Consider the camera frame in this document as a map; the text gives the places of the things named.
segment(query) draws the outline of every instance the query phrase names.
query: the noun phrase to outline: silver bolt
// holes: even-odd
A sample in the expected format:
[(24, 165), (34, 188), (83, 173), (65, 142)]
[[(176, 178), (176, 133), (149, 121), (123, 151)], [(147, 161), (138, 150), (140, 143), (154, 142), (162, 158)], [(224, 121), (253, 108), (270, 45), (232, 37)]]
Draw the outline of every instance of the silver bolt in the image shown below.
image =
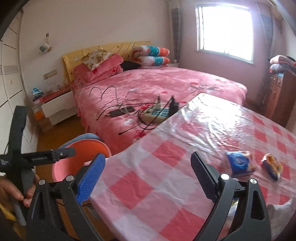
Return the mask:
[(229, 179), (229, 175), (227, 175), (226, 173), (221, 174), (221, 178), (223, 180), (228, 180)]
[(66, 180), (67, 180), (68, 182), (71, 182), (71, 181), (74, 180), (74, 177), (73, 177), (72, 175), (69, 175), (69, 176), (66, 177)]
[(254, 179), (254, 178), (251, 178), (251, 179), (250, 179), (250, 182), (251, 182), (252, 184), (256, 184), (256, 183), (257, 183), (257, 180)]
[(45, 180), (44, 179), (41, 179), (40, 181), (39, 181), (39, 185), (44, 185), (45, 184)]

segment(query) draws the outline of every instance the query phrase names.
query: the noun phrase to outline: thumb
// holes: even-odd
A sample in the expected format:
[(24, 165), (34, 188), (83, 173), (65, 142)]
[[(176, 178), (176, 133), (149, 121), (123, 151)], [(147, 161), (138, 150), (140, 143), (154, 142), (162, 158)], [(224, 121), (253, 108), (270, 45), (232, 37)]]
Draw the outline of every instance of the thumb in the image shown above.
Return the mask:
[(8, 180), (5, 177), (0, 178), (0, 188), (17, 200), (24, 200), (24, 196), (22, 195), (20, 190), (18, 190), (18, 188), (12, 183), (12, 181)]

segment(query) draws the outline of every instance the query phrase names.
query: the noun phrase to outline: hand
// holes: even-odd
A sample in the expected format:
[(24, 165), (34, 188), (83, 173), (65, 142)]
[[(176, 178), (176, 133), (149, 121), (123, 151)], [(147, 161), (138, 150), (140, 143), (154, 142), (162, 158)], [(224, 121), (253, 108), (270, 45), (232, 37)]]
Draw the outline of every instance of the hand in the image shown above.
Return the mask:
[(37, 175), (35, 175), (34, 181), (33, 181), (33, 186), (29, 188), (25, 197), (20, 192), (20, 190), (18, 190), (18, 188), (12, 183), (12, 181), (8, 180), (5, 176), (0, 177), (0, 188), (5, 193), (13, 196), (15, 199), (17, 199), (19, 201), (23, 201), (23, 204), (25, 207), (30, 207), (32, 197), (33, 197), (35, 189), (36, 189), (35, 185), (39, 182), (39, 180), (40, 180), (40, 178)]

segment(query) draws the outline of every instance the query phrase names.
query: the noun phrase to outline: checkered tablecloth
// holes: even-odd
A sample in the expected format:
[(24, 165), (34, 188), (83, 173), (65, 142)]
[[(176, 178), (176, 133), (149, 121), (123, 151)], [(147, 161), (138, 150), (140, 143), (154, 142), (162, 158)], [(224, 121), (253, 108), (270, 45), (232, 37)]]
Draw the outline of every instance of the checkered tablecloth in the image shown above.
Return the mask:
[[(192, 241), (209, 215), (208, 200), (191, 168), (197, 151), (229, 172), (225, 151), (249, 150), (267, 204), (296, 197), (295, 136), (271, 120), (230, 101), (199, 94), (174, 116), (106, 161), (91, 201), (121, 241)], [(282, 163), (273, 181), (260, 166), (264, 154)], [(222, 234), (227, 232), (224, 226)]]

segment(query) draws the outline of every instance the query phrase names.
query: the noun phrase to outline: gray curtain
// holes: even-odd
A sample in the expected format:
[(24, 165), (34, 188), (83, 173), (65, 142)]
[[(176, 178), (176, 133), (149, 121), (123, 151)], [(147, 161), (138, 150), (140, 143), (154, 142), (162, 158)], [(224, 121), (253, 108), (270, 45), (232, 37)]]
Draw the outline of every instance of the gray curtain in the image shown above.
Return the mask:
[(268, 78), (268, 70), (270, 67), (269, 59), (271, 58), (271, 46), (272, 46), (272, 40), (273, 40), (273, 21), (272, 21), (272, 15), (270, 13), (270, 9), (268, 6), (262, 3), (258, 3), (258, 9), (261, 15), (262, 19), (262, 25), (264, 29), (265, 34), (265, 49), (266, 49), (266, 72), (264, 75), (264, 79), (261, 83), (258, 96), (257, 96), (257, 104), (259, 107), (264, 107), (265, 100), (268, 94), (270, 80)]
[(174, 59), (179, 63), (180, 50), (181, 50), (181, 33), (182, 33), (182, 12), (179, 0), (171, 0), (170, 11), (172, 16), (172, 29), (173, 29), (173, 43), (174, 43)]

